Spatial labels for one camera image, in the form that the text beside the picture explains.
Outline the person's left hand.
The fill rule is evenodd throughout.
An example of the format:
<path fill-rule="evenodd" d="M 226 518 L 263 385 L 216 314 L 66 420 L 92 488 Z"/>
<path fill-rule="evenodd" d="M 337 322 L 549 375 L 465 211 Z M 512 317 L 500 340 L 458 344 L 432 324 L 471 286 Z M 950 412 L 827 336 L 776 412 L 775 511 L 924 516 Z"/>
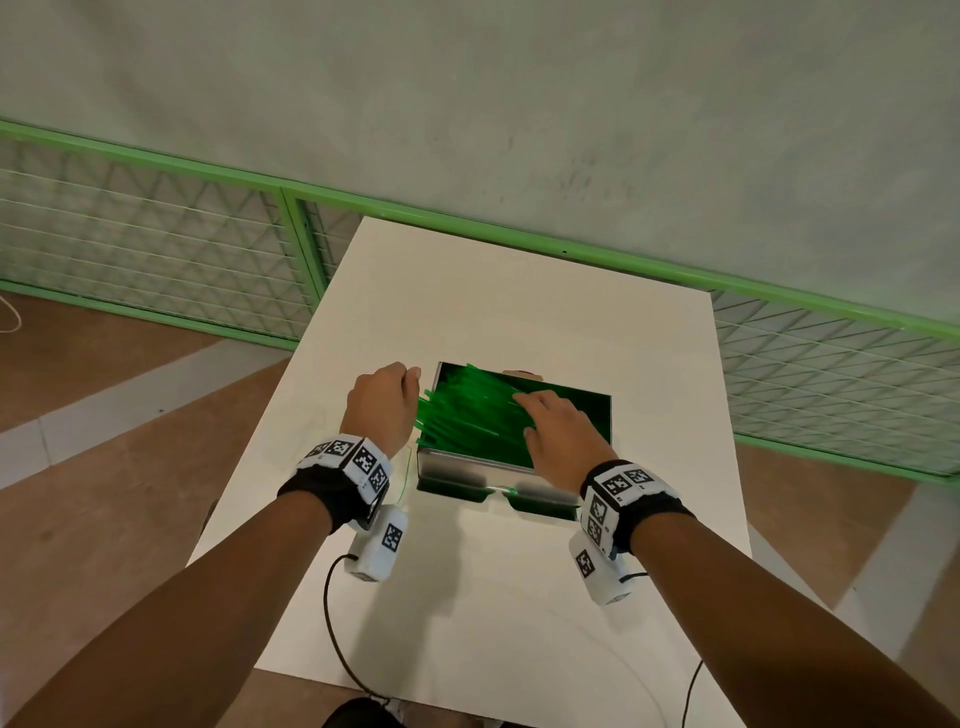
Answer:
<path fill-rule="evenodd" d="M 340 434 L 374 443 L 389 459 L 403 450 L 414 430 L 421 392 L 403 392 L 408 368 L 399 361 L 357 377 L 346 398 Z"/>

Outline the person's right hand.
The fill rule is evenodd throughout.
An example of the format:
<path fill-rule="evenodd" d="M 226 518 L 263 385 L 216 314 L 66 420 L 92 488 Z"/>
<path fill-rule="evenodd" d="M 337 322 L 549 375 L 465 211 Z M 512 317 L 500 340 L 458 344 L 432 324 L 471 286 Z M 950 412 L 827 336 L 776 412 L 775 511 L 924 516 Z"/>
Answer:
<path fill-rule="evenodd" d="M 619 461 L 618 454 L 594 428 L 588 416 L 553 391 L 515 393 L 515 402 L 531 417 L 541 440 L 542 455 L 532 459 L 534 471 L 560 491 L 580 496 L 582 485 L 597 467 Z"/>

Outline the pile of green sticks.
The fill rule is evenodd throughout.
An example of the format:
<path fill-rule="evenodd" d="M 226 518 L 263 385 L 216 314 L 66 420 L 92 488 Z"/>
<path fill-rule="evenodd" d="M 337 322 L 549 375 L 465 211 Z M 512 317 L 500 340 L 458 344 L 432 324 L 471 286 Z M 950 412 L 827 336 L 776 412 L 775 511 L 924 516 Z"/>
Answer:
<path fill-rule="evenodd" d="M 416 443 L 430 450 L 527 468 L 524 431 L 533 419 L 516 401 L 528 393 L 517 377 L 474 365 L 442 362 L 436 382 L 419 397 Z"/>

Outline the person's right forearm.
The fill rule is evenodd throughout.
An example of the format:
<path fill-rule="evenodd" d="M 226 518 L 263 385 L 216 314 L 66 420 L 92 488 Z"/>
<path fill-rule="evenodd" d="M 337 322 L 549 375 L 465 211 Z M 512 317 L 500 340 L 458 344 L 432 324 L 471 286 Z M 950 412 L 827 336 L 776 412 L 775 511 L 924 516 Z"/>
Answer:
<path fill-rule="evenodd" d="M 960 728 L 866 638 L 695 517 L 650 516 L 630 549 L 747 728 Z"/>

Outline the person's left forearm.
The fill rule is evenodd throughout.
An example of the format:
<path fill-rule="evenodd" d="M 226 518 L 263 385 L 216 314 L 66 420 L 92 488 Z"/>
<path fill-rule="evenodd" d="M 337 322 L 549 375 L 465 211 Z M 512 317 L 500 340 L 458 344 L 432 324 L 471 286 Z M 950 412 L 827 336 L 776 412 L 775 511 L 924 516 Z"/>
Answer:
<path fill-rule="evenodd" d="M 118 617 L 6 728 L 213 728 L 330 533 L 317 497 L 282 495 Z"/>

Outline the shiny metal tray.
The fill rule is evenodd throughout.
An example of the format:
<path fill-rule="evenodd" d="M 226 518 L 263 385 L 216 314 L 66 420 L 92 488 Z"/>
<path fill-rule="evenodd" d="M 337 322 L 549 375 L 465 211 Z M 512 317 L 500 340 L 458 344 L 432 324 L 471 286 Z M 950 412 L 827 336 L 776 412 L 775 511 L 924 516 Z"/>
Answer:
<path fill-rule="evenodd" d="M 528 394 L 540 391 L 557 393 L 586 414 L 607 443 L 612 442 L 614 409 L 609 394 L 504 372 L 488 372 L 520 379 L 529 388 Z M 510 466 L 422 447 L 417 441 L 415 443 L 417 488 L 421 491 L 474 504 L 481 504 L 489 495 L 499 493 L 515 511 L 564 521 L 576 519 L 578 496 L 551 486 L 534 471 L 533 464 L 530 468 Z"/>

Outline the black marker-tagged right wristband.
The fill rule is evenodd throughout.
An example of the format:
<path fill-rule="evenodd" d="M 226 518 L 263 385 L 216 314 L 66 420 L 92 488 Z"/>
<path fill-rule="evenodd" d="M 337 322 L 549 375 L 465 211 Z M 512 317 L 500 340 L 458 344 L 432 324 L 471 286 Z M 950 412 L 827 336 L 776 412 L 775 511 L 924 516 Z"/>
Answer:
<path fill-rule="evenodd" d="M 693 517 L 677 491 L 652 471 L 614 459 L 592 468 L 582 481 L 578 522 L 586 538 L 609 561 L 630 552 L 634 530 L 656 515 Z"/>

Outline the black marker-tagged wristband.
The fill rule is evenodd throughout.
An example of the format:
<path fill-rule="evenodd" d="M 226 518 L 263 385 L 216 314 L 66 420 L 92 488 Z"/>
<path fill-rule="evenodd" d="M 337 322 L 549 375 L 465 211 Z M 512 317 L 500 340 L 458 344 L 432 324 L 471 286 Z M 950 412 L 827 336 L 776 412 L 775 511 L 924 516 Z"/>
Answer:
<path fill-rule="evenodd" d="M 310 494 L 329 513 L 332 532 L 346 525 L 369 531 L 389 490 L 392 472 L 390 458 L 371 439 L 339 433 L 311 448 L 276 496 Z"/>
<path fill-rule="evenodd" d="M 614 459 L 592 468 L 582 481 L 578 522 L 586 538 L 609 561 L 630 552 L 634 530 L 656 515 L 693 517 L 677 491 L 652 471 Z"/>

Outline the black marker-tagged left wristband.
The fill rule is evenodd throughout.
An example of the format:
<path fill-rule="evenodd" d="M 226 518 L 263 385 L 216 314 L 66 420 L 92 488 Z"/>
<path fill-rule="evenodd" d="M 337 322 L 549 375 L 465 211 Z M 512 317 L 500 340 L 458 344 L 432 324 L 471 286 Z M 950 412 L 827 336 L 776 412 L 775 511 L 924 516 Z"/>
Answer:
<path fill-rule="evenodd" d="M 332 532 L 346 525 L 369 531 L 389 490 L 392 472 L 390 458 L 371 439 L 339 433 L 311 448 L 276 496 L 310 494 L 329 513 Z"/>

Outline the person's black clothing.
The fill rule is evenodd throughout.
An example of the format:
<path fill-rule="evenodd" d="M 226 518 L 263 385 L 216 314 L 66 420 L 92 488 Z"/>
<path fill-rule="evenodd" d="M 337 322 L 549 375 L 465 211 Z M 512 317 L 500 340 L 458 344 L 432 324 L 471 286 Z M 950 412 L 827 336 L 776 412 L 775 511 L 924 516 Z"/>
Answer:
<path fill-rule="evenodd" d="M 384 703 L 355 697 L 333 710 L 320 728 L 405 728 L 402 719 Z"/>

